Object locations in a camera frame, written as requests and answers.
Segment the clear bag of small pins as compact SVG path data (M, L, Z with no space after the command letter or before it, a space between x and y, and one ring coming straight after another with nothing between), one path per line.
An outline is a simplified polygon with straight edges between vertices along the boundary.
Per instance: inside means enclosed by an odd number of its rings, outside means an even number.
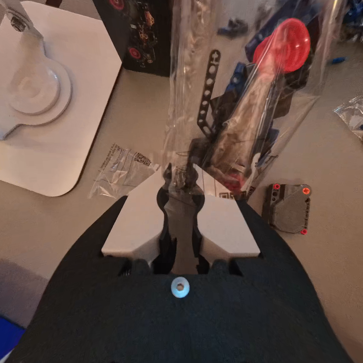
M363 96L359 95L336 107L333 112L363 142Z

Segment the flat clear printed bag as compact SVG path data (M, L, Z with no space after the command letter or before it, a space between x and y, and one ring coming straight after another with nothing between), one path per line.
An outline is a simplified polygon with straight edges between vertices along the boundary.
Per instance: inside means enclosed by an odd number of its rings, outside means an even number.
M105 196L119 199L127 196L160 168L147 156L113 143L98 170L88 199Z

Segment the grey desk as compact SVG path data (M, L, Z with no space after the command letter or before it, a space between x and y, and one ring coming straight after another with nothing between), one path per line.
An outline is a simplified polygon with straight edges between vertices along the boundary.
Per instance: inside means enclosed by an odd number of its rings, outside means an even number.
M306 236L281 233L318 292L329 322L362 362L362 143L334 109L362 95L362 44L340 43L324 91L248 203L261 213L274 182L313 189ZM28 325L46 283L81 234L113 203L88 193L113 143L156 157L162 148L169 79L121 70L75 188L46 197L1 182L1 313Z

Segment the grey toy motor block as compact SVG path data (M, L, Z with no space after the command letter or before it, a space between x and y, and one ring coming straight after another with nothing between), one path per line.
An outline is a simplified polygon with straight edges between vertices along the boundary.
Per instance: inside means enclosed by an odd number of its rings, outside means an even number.
M278 191L273 184L267 187L262 219L280 232L301 234L302 229L308 230L312 188L308 184L280 186Z

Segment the blue plastic bin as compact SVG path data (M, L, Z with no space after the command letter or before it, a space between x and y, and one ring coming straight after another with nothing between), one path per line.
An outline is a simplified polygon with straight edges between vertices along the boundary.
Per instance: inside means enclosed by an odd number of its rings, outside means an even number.
M7 360L17 346L26 328L17 325L4 317L0 317L0 362Z

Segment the red wheel hub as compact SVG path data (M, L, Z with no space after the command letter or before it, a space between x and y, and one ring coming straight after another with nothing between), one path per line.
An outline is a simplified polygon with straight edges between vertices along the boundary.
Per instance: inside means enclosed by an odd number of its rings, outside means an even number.
M292 73L304 65L310 47L305 24L299 19L289 18L256 47L253 62L262 68L273 65L282 74Z

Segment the white monitor stand base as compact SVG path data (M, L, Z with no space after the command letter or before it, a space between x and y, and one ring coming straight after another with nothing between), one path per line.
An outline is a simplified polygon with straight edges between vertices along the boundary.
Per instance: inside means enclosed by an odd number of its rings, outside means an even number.
M3 182L57 197L77 184L120 71L102 21L1 1Z

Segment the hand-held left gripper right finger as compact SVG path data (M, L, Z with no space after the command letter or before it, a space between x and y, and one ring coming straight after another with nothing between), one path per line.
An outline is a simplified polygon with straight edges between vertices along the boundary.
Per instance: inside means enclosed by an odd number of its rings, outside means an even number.
M260 249L232 191L193 164L196 176L192 200L192 247L197 273L206 274L216 260L258 257Z

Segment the clear plastic bag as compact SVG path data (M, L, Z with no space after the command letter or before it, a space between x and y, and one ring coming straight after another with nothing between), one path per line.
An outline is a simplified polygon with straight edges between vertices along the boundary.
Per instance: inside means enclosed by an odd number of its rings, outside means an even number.
M171 35L170 108L163 168L172 166L171 191L192 195L195 164L248 200L320 97L345 1L175 1ZM229 19L242 19L248 34L219 36ZM282 74L253 62L256 47L284 20L301 20L310 35L304 65ZM210 52L221 53L206 120L197 125Z

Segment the black bent beam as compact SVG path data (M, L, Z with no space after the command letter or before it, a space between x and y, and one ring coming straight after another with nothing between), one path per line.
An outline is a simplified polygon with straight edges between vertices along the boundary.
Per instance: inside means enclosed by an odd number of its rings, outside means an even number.
M228 24L218 29L217 34L228 39L235 39L248 34L248 24L242 19L229 19Z

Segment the toy truck set box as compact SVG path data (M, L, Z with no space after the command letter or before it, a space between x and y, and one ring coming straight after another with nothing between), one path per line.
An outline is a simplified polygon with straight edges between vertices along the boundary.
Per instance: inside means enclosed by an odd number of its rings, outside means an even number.
M170 76L173 2L93 0L123 68Z

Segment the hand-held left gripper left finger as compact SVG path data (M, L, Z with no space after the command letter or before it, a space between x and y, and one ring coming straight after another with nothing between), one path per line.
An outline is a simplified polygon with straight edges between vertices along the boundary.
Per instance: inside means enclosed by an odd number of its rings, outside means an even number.
M171 272L177 244L165 210L171 178L169 163L163 173L158 169L129 193L102 247L104 256L145 260L155 274Z

